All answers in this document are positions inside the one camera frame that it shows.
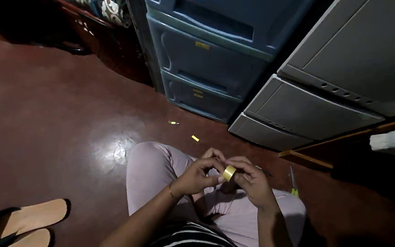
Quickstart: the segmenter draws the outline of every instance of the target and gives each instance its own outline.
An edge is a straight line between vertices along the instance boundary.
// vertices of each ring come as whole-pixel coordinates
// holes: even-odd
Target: patterned cushion
[[[132,25],[126,0],[65,0],[102,20],[129,28]]]

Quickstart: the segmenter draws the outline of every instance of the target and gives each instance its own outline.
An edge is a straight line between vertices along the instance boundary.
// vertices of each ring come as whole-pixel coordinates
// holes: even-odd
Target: gold bracelet
[[[172,183],[173,183],[174,181],[175,181],[175,180],[173,180],[171,183],[168,184],[168,192],[170,192],[170,195],[172,196],[172,198],[178,199],[178,197],[176,197],[176,196],[174,196],[174,195],[172,194],[171,186],[172,186]]]

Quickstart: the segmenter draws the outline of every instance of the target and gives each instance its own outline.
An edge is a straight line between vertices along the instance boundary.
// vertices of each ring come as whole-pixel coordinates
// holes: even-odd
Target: tape piece
[[[236,172],[236,169],[233,166],[227,166],[225,171],[223,171],[222,177],[229,182],[234,172]]]

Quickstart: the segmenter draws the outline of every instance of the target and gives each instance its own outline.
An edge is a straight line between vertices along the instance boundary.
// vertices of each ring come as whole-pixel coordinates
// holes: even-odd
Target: sandal
[[[69,201],[55,199],[26,207],[11,207],[0,211],[0,246],[13,243],[16,236],[53,225],[68,215]]]
[[[48,229],[39,229],[26,236],[19,237],[8,247],[48,247],[50,242],[50,231]]]

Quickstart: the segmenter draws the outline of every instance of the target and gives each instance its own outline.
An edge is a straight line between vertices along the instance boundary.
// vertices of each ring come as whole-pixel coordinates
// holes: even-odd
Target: hand
[[[223,183],[225,179],[221,175],[207,177],[212,168],[216,168],[219,173],[225,170],[216,157],[195,160],[170,186],[173,196],[197,194],[207,187]]]
[[[240,169],[234,173],[234,181],[244,189],[252,204],[265,210],[275,207],[277,202],[263,171],[252,165],[245,157],[233,157],[226,163]]]
[[[206,159],[206,158],[212,158],[216,157],[220,162],[224,163],[226,162],[225,156],[223,156],[223,153],[220,150],[210,148],[208,149],[205,154],[202,155],[201,159]]]

